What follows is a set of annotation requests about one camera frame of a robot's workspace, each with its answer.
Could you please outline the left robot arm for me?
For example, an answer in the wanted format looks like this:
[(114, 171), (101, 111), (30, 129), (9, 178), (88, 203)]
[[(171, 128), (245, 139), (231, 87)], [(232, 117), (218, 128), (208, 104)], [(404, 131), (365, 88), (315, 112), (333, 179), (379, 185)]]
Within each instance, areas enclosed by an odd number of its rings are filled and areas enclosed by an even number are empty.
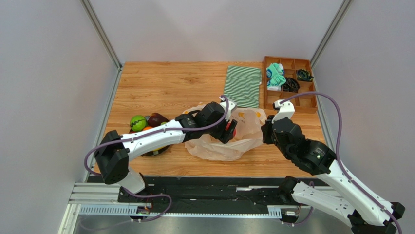
[(175, 119), (138, 133), (120, 135), (116, 130), (105, 134), (93, 150), (105, 184), (118, 184), (137, 194), (146, 188), (144, 177), (129, 166), (138, 156), (158, 148), (180, 144), (210, 135), (223, 144), (233, 139), (237, 125), (231, 113), (237, 108), (232, 100), (211, 102), (200, 111), (181, 114)]

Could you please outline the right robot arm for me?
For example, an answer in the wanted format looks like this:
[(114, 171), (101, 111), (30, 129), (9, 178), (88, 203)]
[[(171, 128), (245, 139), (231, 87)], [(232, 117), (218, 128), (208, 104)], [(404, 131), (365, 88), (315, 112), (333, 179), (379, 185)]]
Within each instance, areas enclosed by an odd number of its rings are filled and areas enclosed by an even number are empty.
[(335, 152), (324, 143), (306, 139), (300, 126), (287, 117), (274, 120), (274, 115), (268, 116), (261, 130), (265, 144), (277, 146), (300, 170), (316, 176), (340, 195), (327, 194), (287, 176), (277, 192), (283, 202), (301, 203), (323, 211), (349, 226), (355, 234), (402, 233), (398, 220), (403, 217), (405, 207), (359, 185), (359, 180), (339, 165)]

